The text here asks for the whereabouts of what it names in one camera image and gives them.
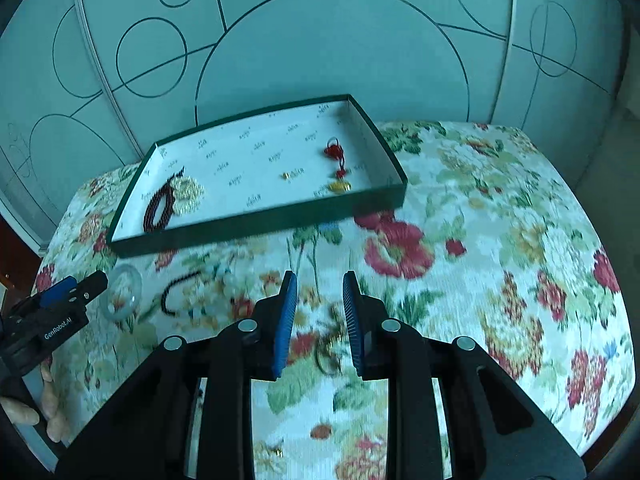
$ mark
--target table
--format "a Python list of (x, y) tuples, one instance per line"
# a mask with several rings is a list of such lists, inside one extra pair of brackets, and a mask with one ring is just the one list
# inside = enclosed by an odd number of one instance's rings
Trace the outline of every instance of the table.
[[(342, 276), (353, 269), (364, 293), (424, 336), (478, 341), (585, 452), (622, 408), (635, 372), (620, 288), (578, 201), (516, 128), (405, 121), (380, 131), (409, 178), (402, 209), (127, 259), (143, 277), (135, 313), (116, 325), (94, 301), (89, 325), (54, 354), (72, 435), (158, 341), (215, 335), (293, 269), (299, 302), (287, 368), (276, 383), (253, 385), (257, 476), (381, 479), (386, 381), (360, 381), (339, 337)], [(78, 190), (36, 290), (124, 262), (105, 236), (135, 169)], [(195, 270), (172, 287), (174, 315), (166, 314), (162, 292)]]

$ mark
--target black braided bracelet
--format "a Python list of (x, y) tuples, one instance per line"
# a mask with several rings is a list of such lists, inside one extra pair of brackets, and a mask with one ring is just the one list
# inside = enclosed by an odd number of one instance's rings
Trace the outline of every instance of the black braided bracelet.
[(190, 272), (189, 274), (186, 274), (181, 278), (176, 278), (172, 282), (169, 282), (169, 285), (166, 286), (166, 289), (164, 290), (164, 292), (162, 293), (162, 296), (160, 297), (160, 308), (162, 309), (162, 312), (164, 312), (168, 316), (175, 317), (176, 313), (173, 310), (168, 310), (166, 307), (166, 297), (169, 295), (169, 291), (171, 291), (171, 289), (174, 288), (175, 285), (178, 285), (179, 283), (182, 283), (182, 282), (186, 282), (190, 278), (195, 278), (197, 275), (201, 273), (202, 272), (200, 270), (196, 270), (195, 272)]
[[(156, 191), (155, 195), (151, 197), (149, 201), (149, 205), (146, 206), (145, 217), (142, 221), (142, 228), (145, 230), (145, 233), (150, 233), (153, 231), (162, 230), (167, 227), (169, 220), (171, 219), (171, 215), (174, 213), (174, 190), (171, 187), (171, 181), (176, 176), (182, 176), (184, 173), (184, 168), (180, 170), (178, 174), (172, 174), (169, 179), (164, 183), (164, 185)], [(164, 202), (164, 209), (162, 210), (162, 214), (160, 215), (160, 219), (157, 224), (154, 224), (154, 218), (156, 217), (156, 212), (158, 211), (158, 206), (160, 205), (160, 201), (162, 197), (165, 196), (166, 200)]]

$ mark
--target gold pendant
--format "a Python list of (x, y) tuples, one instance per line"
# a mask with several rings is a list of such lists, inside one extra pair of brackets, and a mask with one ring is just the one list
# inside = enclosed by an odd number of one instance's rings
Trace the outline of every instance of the gold pendant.
[(336, 180), (331, 184), (327, 184), (327, 189), (331, 192), (342, 194), (349, 190), (351, 190), (351, 184), (349, 184), (346, 180)]

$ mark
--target finger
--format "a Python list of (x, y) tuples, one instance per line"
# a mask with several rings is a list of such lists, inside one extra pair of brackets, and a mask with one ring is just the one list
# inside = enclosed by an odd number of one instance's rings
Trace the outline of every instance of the finger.
[(46, 383), (50, 383), (53, 381), (53, 376), (51, 375), (51, 369), (46, 361), (40, 363), (40, 373), (42, 375), (42, 380)]
[(47, 436), (53, 442), (60, 442), (60, 440), (62, 439), (65, 433), (65, 427), (66, 427), (65, 416), (62, 414), (62, 412), (57, 412), (56, 416), (54, 416), (47, 423)]
[(42, 405), (42, 414), (47, 419), (53, 418), (58, 410), (58, 396), (53, 389), (53, 383), (43, 383), (42, 396), (40, 397), (40, 403)]
[(12, 424), (28, 424), (34, 426), (40, 420), (38, 412), (18, 400), (0, 397), (0, 405)]

